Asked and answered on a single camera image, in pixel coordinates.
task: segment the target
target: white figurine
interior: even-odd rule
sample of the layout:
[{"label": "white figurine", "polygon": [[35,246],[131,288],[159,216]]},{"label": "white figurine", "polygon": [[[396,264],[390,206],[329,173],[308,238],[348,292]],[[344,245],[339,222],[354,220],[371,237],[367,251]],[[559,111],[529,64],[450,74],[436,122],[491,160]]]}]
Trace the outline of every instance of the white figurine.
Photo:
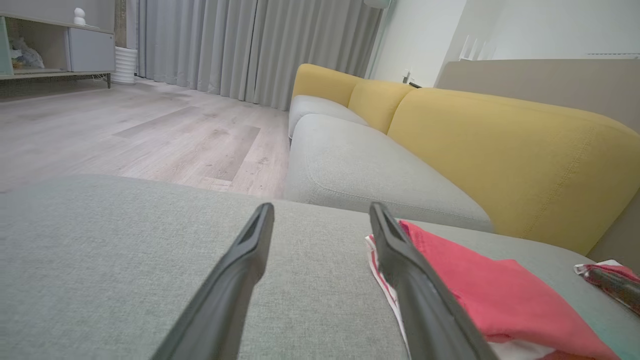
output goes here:
[{"label": "white figurine", "polygon": [[74,14],[76,15],[76,17],[74,17],[74,24],[86,25],[86,22],[84,21],[84,10],[76,8],[74,10]]}]

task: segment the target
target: red and white cloth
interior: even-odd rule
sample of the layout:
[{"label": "red and white cloth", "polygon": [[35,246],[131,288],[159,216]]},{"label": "red and white cloth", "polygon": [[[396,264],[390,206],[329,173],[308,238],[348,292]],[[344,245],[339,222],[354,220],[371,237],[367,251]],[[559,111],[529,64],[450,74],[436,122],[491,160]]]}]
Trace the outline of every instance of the red and white cloth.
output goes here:
[{"label": "red and white cloth", "polygon": [[[515,260],[495,261],[409,222],[400,225],[500,359],[619,359],[569,303]],[[406,344],[396,292],[378,271],[373,237],[366,240],[371,271]]]}]

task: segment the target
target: sofa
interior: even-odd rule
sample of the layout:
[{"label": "sofa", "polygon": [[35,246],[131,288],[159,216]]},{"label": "sofa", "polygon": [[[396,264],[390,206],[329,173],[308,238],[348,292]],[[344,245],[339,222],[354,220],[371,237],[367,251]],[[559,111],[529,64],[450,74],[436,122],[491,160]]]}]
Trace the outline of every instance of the sofa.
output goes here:
[{"label": "sofa", "polygon": [[[5,358],[149,359],[262,202],[93,175],[0,193]],[[266,271],[239,358],[406,358],[367,262],[368,214],[273,204]],[[589,259],[536,241],[413,223],[489,258],[517,260],[622,359],[638,358],[640,319],[573,272]]]},{"label": "sofa", "polygon": [[640,136],[536,102],[299,67],[287,200],[587,254],[640,188]]}]

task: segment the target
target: gray curtain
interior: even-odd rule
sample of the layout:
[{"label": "gray curtain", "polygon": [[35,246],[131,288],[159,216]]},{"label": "gray curtain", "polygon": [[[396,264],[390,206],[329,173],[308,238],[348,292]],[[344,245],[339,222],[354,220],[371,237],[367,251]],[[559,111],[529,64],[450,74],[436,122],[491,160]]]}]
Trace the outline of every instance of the gray curtain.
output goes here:
[{"label": "gray curtain", "polygon": [[381,10],[362,0],[141,0],[138,74],[287,110],[298,66],[363,76]]}]

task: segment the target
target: cabinet door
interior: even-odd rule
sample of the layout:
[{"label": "cabinet door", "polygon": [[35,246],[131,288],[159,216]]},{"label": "cabinet door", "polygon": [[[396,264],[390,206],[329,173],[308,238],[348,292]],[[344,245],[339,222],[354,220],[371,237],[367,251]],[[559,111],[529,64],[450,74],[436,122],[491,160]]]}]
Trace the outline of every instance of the cabinet door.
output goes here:
[{"label": "cabinet door", "polygon": [[116,69],[113,35],[69,28],[71,71],[114,71]]},{"label": "cabinet door", "polygon": [[9,49],[6,24],[4,23],[4,17],[0,16],[0,76],[13,75],[13,65],[11,64]]}]

